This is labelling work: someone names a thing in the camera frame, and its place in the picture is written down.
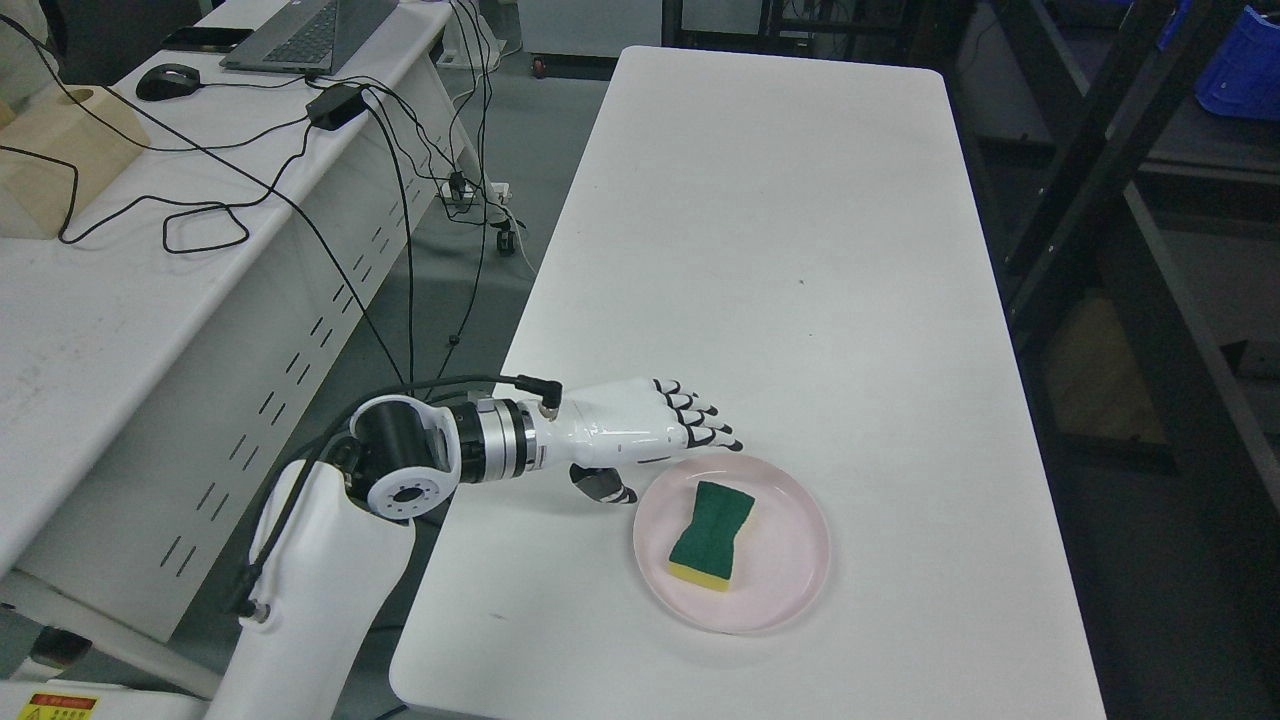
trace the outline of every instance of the laptop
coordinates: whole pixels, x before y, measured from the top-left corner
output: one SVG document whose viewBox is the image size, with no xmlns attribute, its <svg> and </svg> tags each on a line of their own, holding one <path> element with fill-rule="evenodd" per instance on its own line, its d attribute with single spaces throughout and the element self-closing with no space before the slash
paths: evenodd
<svg viewBox="0 0 1280 720">
<path fill-rule="evenodd" d="M 233 70 L 332 74 L 398 0 L 289 0 L 221 60 Z"/>
</svg>

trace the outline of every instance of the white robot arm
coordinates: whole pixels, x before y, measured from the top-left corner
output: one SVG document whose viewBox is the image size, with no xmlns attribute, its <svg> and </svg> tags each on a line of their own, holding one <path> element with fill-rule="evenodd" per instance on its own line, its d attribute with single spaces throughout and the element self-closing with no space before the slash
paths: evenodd
<svg viewBox="0 0 1280 720">
<path fill-rule="evenodd" d="M 616 466 L 696 447 L 742 448 L 716 407 L 676 382 L 621 380 L 561 397 L 558 383 L 522 379 L 540 402 L 375 397 L 346 423 L 355 461 L 317 462 L 317 452 L 285 468 L 259 519 L 256 560 L 238 591 L 248 594 L 234 602 L 241 639 L 205 720 L 329 717 L 408 562 L 407 520 L 458 483 L 568 465 L 590 498 L 635 502 Z"/>
<path fill-rule="evenodd" d="M 718 410 L 675 380 L 634 378 L 564 393 L 550 411 L 534 401 L 484 398 L 435 407 L 403 395 L 360 406 L 351 434 L 387 448 L 362 473 L 369 507 L 393 519 L 439 505 L 461 483 L 518 478 L 570 465 L 599 502 L 635 502 L 616 468 L 666 460 L 692 447 L 742 448 Z"/>
</svg>

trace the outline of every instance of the white table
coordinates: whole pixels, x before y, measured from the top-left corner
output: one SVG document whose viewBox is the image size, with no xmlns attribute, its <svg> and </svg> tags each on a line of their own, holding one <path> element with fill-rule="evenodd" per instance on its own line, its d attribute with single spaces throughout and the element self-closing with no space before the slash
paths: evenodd
<svg viewBox="0 0 1280 720">
<path fill-rule="evenodd" d="M 705 633 L 644 584 L 632 506 L 465 486 L 392 661 L 410 706 L 1103 716 L 937 74 L 627 50 L 504 372 L 685 380 L 813 492 L 833 566 L 778 630 Z"/>
<path fill-rule="evenodd" d="M 204 24 L 257 27 L 282 4 L 232 0 Z M 451 17 L 447 3 L 401 5 L 339 76 L 371 76 L 397 88 L 433 140 L 452 147 L 475 177 L 461 123 L 447 140 L 453 106 L 428 58 Z M 196 67 L 204 82 L 289 79 L 225 72 L 219 59 L 160 53 L 116 88 L 133 99 L 138 78 L 159 63 Z M 317 94 L 301 82 L 206 87 L 140 105 L 220 145 L 305 117 Z M 390 118 L 425 173 L 428 151 L 412 126 L 398 109 Z M 184 146 L 143 126 L 154 145 Z M 302 127 L 219 155 L 270 181 L 301 147 Z M 412 179 L 412 228 L 436 190 L 401 161 Z M 434 168 L 447 174 L 438 156 Z M 306 155 L 279 187 L 321 228 L 367 302 L 406 238 L 376 123 L 364 114 L 335 132 L 311 131 Z M 246 200 L 261 188 L 198 152 L 145 151 L 70 234 L 147 192 Z M 279 199 L 238 211 L 252 231 L 248 242 L 201 255 L 164 252 L 160 220 L 172 211 L 140 208 L 72 247 L 0 240 L 0 601 L 142 662 L 154 650 L 146 638 L 169 637 L 360 318 L 316 237 Z M 211 214 L 174 240 L 207 245 L 233 232 Z M 393 350 L 403 364 L 406 350 Z M 175 679 L 164 675 L 165 665 L 148 669 Z"/>
</svg>

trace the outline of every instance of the warning label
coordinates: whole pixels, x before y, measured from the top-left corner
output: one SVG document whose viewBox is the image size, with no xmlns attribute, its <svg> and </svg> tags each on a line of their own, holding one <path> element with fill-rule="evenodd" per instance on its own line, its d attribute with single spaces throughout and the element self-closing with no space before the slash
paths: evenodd
<svg viewBox="0 0 1280 720">
<path fill-rule="evenodd" d="M 96 697 L 36 693 L 18 712 L 18 720 L 90 720 Z"/>
</svg>

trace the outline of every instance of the sponge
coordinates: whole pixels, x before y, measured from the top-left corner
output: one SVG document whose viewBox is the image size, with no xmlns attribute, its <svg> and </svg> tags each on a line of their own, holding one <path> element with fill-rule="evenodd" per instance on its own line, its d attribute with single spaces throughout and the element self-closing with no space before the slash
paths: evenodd
<svg viewBox="0 0 1280 720">
<path fill-rule="evenodd" d="M 704 588 L 724 592 L 733 575 L 733 538 L 755 498 L 707 480 L 698 483 L 694 518 L 667 556 L 667 571 Z"/>
</svg>

